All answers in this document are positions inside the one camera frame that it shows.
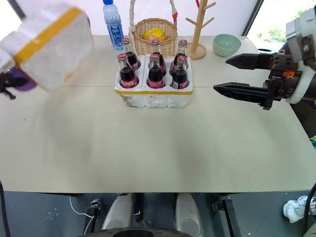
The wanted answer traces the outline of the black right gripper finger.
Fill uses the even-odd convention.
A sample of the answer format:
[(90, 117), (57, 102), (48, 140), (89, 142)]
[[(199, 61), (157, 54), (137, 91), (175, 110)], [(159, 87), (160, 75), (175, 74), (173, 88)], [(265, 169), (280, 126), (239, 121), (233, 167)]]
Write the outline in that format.
[(270, 93), (269, 81), (265, 80), (262, 87), (254, 87), (246, 83), (227, 82), (213, 86), (221, 95), (239, 101), (256, 103), (264, 110), (272, 107), (274, 94)]
[(227, 59), (225, 63), (243, 70), (268, 70), (271, 59), (271, 54), (243, 53)]

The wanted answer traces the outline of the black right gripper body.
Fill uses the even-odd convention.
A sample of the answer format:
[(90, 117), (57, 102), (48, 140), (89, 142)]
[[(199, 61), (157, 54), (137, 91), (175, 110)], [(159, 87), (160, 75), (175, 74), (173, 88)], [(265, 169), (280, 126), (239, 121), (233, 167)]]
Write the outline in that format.
[(270, 61), (270, 85), (276, 83), (275, 97), (290, 97), (302, 76), (302, 70), (299, 69), (299, 63), (293, 61), (291, 55), (273, 54)]

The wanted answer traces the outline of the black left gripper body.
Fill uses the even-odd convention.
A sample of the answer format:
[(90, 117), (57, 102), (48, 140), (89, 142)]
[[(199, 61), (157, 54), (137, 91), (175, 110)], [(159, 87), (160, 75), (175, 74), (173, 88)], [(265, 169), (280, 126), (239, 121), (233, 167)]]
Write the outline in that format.
[(6, 95), (9, 99), (16, 99), (16, 96), (7, 90), (8, 87), (11, 87), (11, 78), (8, 74), (0, 74), (0, 92)]

